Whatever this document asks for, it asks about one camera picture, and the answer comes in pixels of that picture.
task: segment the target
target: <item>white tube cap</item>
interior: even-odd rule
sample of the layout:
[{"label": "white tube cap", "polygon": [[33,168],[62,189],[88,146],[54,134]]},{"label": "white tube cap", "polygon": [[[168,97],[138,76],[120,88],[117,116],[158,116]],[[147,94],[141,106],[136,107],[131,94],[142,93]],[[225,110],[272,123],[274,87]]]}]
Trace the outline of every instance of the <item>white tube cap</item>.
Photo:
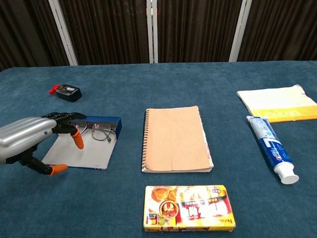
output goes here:
[{"label": "white tube cap", "polygon": [[294,174],[293,169],[294,165],[292,163],[282,162],[274,168],[274,172],[279,175],[283,184],[293,184],[299,179],[299,177]]}]

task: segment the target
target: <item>spiral binding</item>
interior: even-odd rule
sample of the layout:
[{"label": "spiral binding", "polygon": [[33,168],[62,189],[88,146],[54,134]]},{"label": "spiral binding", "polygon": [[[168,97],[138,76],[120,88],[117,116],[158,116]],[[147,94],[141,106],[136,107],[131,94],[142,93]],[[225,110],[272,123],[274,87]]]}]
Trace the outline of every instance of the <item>spiral binding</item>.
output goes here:
[{"label": "spiral binding", "polygon": [[143,149],[142,149],[142,171],[146,170],[146,156],[148,146],[148,133],[149,133],[149,109],[145,111],[144,119],[144,135],[143,135]]}]

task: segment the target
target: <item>orange fingertip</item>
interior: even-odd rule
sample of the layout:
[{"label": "orange fingertip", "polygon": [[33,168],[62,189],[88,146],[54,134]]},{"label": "orange fingertip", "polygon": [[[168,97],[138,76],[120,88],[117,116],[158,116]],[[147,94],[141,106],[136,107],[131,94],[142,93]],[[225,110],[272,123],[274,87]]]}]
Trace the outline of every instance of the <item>orange fingertip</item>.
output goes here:
[{"label": "orange fingertip", "polygon": [[73,137],[75,144],[77,145],[77,147],[79,149],[83,149],[84,148],[84,142],[83,142],[83,138],[81,137],[81,134],[79,133],[79,130],[77,130],[76,134],[72,135],[71,137]]},{"label": "orange fingertip", "polygon": [[66,170],[68,168],[67,165],[61,164],[61,165],[51,165],[52,168],[52,172],[50,174],[50,176],[56,175],[60,172],[63,172],[64,170]]}]

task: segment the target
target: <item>white vertical stripe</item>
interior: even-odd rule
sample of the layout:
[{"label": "white vertical stripe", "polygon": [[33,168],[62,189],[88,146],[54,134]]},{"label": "white vertical stripe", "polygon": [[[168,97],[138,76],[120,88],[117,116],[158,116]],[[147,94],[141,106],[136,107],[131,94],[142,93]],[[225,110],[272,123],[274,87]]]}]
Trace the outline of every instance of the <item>white vertical stripe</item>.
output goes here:
[{"label": "white vertical stripe", "polygon": [[158,51],[158,0],[153,0],[153,42],[154,42],[154,63],[159,61]]},{"label": "white vertical stripe", "polygon": [[244,30],[248,21],[249,11],[252,0],[243,0],[240,8],[240,14],[237,21],[236,32],[234,34],[229,62],[236,62],[239,56],[241,42],[243,39]]},{"label": "white vertical stripe", "polygon": [[153,63],[153,30],[152,30],[152,7],[151,0],[147,0],[147,18],[148,18],[148,38],[149,38],[149,59]]},{"label": "white vertical stripe", "polygon": [[65,24],[65,19],[60,8],[59,1],[49,0],[49,3],[50,3],[52,13],[53,13],[53,16],[59,31],[61,41],[63,42],[63,45],[64,45],[64,49],[69,61],[69,65],[78,65],[76,55],[73,49],[73,45],[68,34],[67,26]]}]

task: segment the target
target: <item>brown curtain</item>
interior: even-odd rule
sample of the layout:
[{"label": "brown curtain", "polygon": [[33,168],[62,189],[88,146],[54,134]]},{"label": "brown curtain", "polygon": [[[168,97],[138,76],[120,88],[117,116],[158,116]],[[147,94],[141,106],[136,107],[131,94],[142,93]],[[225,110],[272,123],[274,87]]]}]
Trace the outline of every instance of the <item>brown curtain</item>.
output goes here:
[{"label": "brown curtain", "polygon": [[158,0],[158,61],[228,61],[242,0]]},{"label": "brown curtain", "polygon": [[0,1],[0,70],[69,65],[46,0]]},{"label": "brown curtain", "polygon": [[145,0],[61,0],[78,64],[148,63]]},{"label": "brown curtain", "polygon": [[253,0],[238,61],[317,60],[316,0]]}]

